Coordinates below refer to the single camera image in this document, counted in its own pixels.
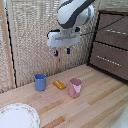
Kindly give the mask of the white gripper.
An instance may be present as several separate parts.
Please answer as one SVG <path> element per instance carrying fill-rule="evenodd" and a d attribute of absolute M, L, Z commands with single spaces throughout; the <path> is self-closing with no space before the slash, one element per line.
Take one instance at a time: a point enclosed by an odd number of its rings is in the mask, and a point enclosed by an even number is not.
<path fill-rule="evenodd" d="M 70 46 L 77 44 L 80 41 L 80 34 L 78 32 L 72 33 L 71 35 L 62 34 L 59 29 L 50 31 L 47 34 L 47 45 L 50 48 L 56 48 L 61 46 Z M 71 49 L 67 48 L 67 54 L 71 53 Z M 58 50 L 55 49 L 54 56 L 58 56 Z"/>

